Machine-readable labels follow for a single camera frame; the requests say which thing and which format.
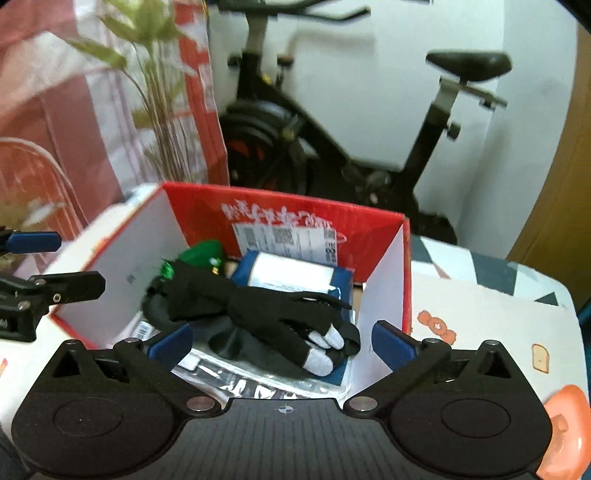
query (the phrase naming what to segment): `black glove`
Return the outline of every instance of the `black glove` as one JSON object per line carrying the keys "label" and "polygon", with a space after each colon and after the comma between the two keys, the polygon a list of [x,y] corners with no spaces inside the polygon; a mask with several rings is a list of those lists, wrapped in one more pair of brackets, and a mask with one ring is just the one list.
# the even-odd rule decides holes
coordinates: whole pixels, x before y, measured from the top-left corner
{"label": "black glove", "polygon": [[345,346],[338,332],[343,323],[340,310],[331,305],[351,308],[326,293],[238,287],[230,298],[228,316],[291,362],[324,377],[334,365],[323,349]]}
{"label": "black glove", "polygon": [[[333,371],[333,361],[324,349],[345,346],[338,330],[345,323],[340,310],[351,308],[347,303],[326,293],[238,287],[228,278],[182,261],[171,265],[173,278],[163,281],[161,289],[170,320],[195,321],[227,314],[237,326],[309,372],[323,377]],[[347,355],[359,351],[359,342],[351,343]]]}

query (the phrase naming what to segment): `bike seat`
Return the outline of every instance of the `bike seat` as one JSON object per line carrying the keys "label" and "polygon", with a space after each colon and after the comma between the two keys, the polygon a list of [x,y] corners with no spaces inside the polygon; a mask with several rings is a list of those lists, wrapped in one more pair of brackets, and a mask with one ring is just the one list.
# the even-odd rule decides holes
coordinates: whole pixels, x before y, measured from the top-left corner
{"label": "bike seat", "polygon": [[485,82],[512,69],[511,58],[501,51],[430,51],[427,61],[467,82]]}

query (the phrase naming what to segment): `exercise bike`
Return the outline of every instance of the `exercise bike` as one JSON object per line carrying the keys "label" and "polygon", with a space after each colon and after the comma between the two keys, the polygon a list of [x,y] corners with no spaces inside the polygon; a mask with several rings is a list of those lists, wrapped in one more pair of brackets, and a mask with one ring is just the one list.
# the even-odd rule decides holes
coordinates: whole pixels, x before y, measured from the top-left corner
{"label": "exercise bike", "polygon": [[[239,68],[236,101],[220,117],[228,151],[230,183],[236,186],[279,190],[315,197],[360,203],[404,213],[413,233],[448,243],[457,242],[447,218],[419,210],[414,188],[443,132],[455,140],[460,125],[449,122],[460,93],[480,99],[494,110],[507,102],[470,83],[485,82],[511,71],[511,59],[503,52],[432,51],[427,61],[459,79],[440,79],[440,90],[431,104],[420,132],[401,171],[361,167],[300,105],[281,91],[285,71],[293,58],[277,58],[278,74],[261,73],[262,50],[270,17],[290,15],[311,20],[345,23],[371,13],[362,7],[342,16],[311,12],[327,0],[300,0],[292,4],[265,4],[258,0],[220,0],[220,12],[246,15],[249,33],[242,54],[231,55],[230,67]],[[301,141],[316,153],[309,158]]]}

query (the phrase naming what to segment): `black plastic base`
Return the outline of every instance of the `black plastic base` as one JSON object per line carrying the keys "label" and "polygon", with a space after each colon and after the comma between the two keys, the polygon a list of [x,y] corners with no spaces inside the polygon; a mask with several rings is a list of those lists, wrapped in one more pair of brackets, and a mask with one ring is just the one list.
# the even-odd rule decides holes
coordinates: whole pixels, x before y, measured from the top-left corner
{"label": "black plastic base", "polygon": [[383,320],[371,341],[392,373],[343,410],[332,399],[234,399],[222,410],[140,341],[87,351],[68,340],[12,436],[29,468],[60,479],[536,478],[550,419],[499,342],[453,351]]}

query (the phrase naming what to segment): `bread illustration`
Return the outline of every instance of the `bread illustration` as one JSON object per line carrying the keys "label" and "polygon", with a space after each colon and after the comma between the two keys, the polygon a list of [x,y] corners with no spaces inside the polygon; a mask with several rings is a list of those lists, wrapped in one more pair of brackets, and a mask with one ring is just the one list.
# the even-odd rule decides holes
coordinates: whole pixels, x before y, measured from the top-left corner
{"label": "bread illustration", "polygon": [[550,373],[550,354],[544,345],[534,343],[531,346],[531,358],[534,370],[542,373]]}

